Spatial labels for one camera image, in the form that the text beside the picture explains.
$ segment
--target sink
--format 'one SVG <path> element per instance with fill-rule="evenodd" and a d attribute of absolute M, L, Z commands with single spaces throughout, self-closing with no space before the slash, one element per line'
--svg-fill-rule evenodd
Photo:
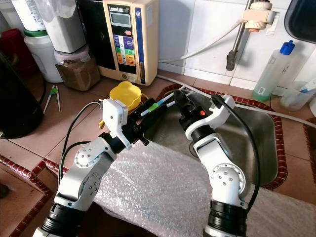
<path fill-rule="evenodd" d="M 193 93 L 188 97 L 194 104 L 201 105 L 206 113 L 210 115 L 211 103 L 209 98 L 197 93 Z M 260 158 L 261 185 L 268 184 L 276 178 L 278 173 L 274 121 L 271 116 L 265 113 L 237 107 L 234 108 L 234 111 L 247 123 L 254 135 Z M 178 108 L 176 106 L 170 107 L 161 120 L 145 133 L 145 137 L 199 161 L 194 156 L 196 154 L 193 151 L 192 141 L 186 138 L 185 132 L 178 121 L 180 117 L 181 114 Z M 233 162 L 254 183 L 255 159 L 253 149 L 242 125 L 230 115 L 226 123 L 215 131 L 222 135 L 225 140 L 232 153 Z"/>

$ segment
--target white tile wall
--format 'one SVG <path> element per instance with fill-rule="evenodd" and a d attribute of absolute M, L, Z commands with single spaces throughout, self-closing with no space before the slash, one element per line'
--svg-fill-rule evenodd
<path fill-rule="evenodd" d="M 205 0 L 205 1 L 221 1 L 227 3 L 246 4 L 247 0 Z M 270 0 L 275 8 L 287 9 L 291 0 Z"/>
<path fill-rule="evenodd" d="M 195 0 L 160 0 L 159 58 L 169 59 L 188 51 Z M 162 70 L 184 71 L 185 60 L 161 63 Z"/>
<path fill-rule="evenodd" d="M 226 32 L 240 18 L 244 8 L 242 4 L 196 0 L 188 51 L 195 51 Z M 225 75 L 226 56 L 236 35 L 237 28 L 205 52 L 188 58 L 185 74 L 189 68 Z"/>
<path fill-rule="evenodd" d="M 247 0 L 160 0 L 160 59 L 182 56 L 210 43 L 240 18 L 246 2 Z M 284 28 L 284 17 L 290 2 L 291 0 L 271 1 L 273 10 L 280 12 L 274 36 L 266 36 L 266 30 L 251 33 L 234 71 L 226 71 L 226 56 L 233 47 L 237 29 L 203 53 L 186 61 L 160 63 L 159 68 L 252 90 L 272 52 L 292 39 Z M 296 44 L 292 64 L 275 94 L 282 94 L 283 87 L 287 88 L 297 75 L 300 78 L 310 75 L 312 65 L 315 64 L 316 45 L 292 40 Z M 314 58 L 308 60 L 313 51 Z"/>

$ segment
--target jar lid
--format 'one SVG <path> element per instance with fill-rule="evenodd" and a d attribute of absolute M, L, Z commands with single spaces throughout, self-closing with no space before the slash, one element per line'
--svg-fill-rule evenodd
<path fill-rule="evenodd" d="M 87 44 L 73 53 L 54 51 L 54 56 L 58 65 L 62 65 L 65 60 L 69 61 L 80 59 L 83 62 L 87 62 L 91 59 L 89 56 L 89 47 Z"/>
<path fill-rule="evenodd" d="M 20 34 L 21 34 L 21 32 L 20 32 L 19 29 L 10 29 L 10 30 L 7 30 L 7 31 L 3 31 L 2 34 L 1 34 L 1 40 L 7 40 L 9 38 L 18 36 Z"/>
<path fill-rule="evenodd" d="M 41 36 L 47 36 L 46 31 L 29 31 L 24 28 L 23 30 L 24 34 L 29 37 L 41 37 Z"/>

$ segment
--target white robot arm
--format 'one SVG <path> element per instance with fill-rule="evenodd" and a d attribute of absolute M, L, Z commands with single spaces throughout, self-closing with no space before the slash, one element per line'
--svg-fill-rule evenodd
<path fill-rule="evenodd" d="M 179 122 L 189 140 L 194 141 L 194 150 L 206 168 L 212 186 L 210 214 L 203 237 L 245 237 L 248 203 L 244 197 L 248 184 L 244 172 L 233 163 L 229 148 L 214 129 L 224 124 L 229 112 L 220 106 L 210 108 L 207 116 L 201 107 L 196 107 L 183 92 L 174 93 L 176 105 L 182 117 Z M 223 99 L 231 108 L 233 98 Z"/>
<path fill-rule="evenodd" d="M 102 133 L 77 151 L 72 167 L 60 182 L 48 217 L 33 237 L 77 235 L 81 220 L 98 192 L 103 175 L 117 158 L 116 154 L 130 149 L 138 140 L 144 145 L 149 143 L 143 137 L 144 132 L 167 110 L 166 105 L 161 105 L 150 114 L 140 116 L 154 102 L 148 100 L 128 116 L 126 105 L 120 101 L 103 100 L 103 121 L 111 132 Z"/>
<path fill-rule="evenodd" d="M 179 122 L 205 166 L 212 186 L 211 212 L 204 237 L 245 237 L 248 203 L 244 197 L 248 192 L 244 172 L 233 163 L 223 139 L 214 129 L 224 124 L 229 112 L 223 107 L 210 109 L 207 116 L 201 107 L 196 107 L 184 93 L 174 93 L 176 105 L 182 117 Z M 225 102 L 234 107 L 231 96 Z M 110 133 L 99 137 L 80 148 L 74 163 L 62 178 L 54 204 L 44 224 L 37 228 L 33 237 L 75 237 L 85 212 L 98 192 L 102 176 L 110 168 L 119 152 L 130 149 L 131 143 L 148 141 L 143 133 L 167 110 L 160 105 L 151 113 L 141 112 L 154 103 L 148 100 L 127 118 L 127 108 L 120 101 L 103 101 L 103 120 Z"/>

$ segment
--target white bottle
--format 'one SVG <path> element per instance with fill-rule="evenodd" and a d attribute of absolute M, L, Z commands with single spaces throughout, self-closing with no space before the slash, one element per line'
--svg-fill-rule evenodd
<path fill-rule="evenodd" d="M 44 31 L 45 26 L 41 19 L 34 0 L 12 0 L 24 28 L 28 31 Z"/>
<path fill-rule="evenodd" d="M 43 73 L 45 80 L 50 83 L 63 82 L 55 66 L 55 50 L 47 32 L 24 30 L 24 34 L 24 42 Z"/>
<path fill-rule="evenodd" d="M 280 50 L 275 50 L 262 72 L 252 96 L 258 101 L 267 101 L 290 66 L 289 56 L 294 49 L 293 41 L 285 42 Z"/>

